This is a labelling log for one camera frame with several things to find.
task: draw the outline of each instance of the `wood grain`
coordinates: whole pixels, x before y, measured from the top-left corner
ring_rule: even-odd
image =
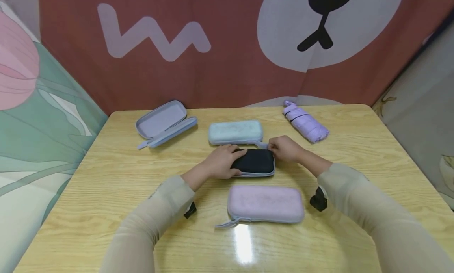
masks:
[[[258,119],[265,140],[289,135],[308,150],[362,171],[421,221],[454,258],[454,215],[373,111],[364,105],[307,106],[331,131],[308,143],[281,108],[188,110],[198,126],[156,149],[137,150],[143,140],[134,123],[147,111],[115,112],[99,133],[63,195],[30,245],[16,273],[98,272],[120,221],[165,178],[181,174],[213,149],[209,124]],[[307,211],[298,225],[227,221],[233,184],[301,190]],[[272,178],[210,180],[197,193],[197,213],[182,218],[155,250],[157,272],[380,272],[372,240],[332,205],[322,213],[309,205],[316,180],[304,168],[277,163]]]

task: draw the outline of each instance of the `sleeve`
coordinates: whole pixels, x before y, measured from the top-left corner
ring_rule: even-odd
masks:
[[[319,186],[376,244],[382,272],[454,272],[454,263],[412,215],[361,173],[333,164]]]
[[[168,178],[120,224],[99,272],[153,273],[153,249],[187,210],[195,193],[179,177]]]

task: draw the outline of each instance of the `lavender glasses case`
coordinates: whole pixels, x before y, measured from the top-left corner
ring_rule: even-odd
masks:
[[[155,148],[197,124],[196,117],[188,117],[188,112],[177,100],[165,103],[152,110],[136,122],[137,132],[146,140],[138,149]]]
[[[232,220],[217,228],[229,228],[240,221],[299,223],[304,219],[300,192],[278,186],[232,186],[227,211]]]

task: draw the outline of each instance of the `person's right hand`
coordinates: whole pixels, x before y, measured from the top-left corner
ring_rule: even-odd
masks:
[[[299,162],[301,153],[304,148],[299,146],[287,135],[271,138],[268,143],[268,150],[274,153],[274,156],[285,162]]]

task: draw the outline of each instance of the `teal fabric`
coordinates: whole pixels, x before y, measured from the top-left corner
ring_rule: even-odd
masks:
[[[33,92],[18,106],[0,110],[0,252],[7,252],[0,272],[6,273],[14,270],[107,120],[47,49],[33,45],[39,55]],[[8,84],[0,84],[0,100],[14,91]]]

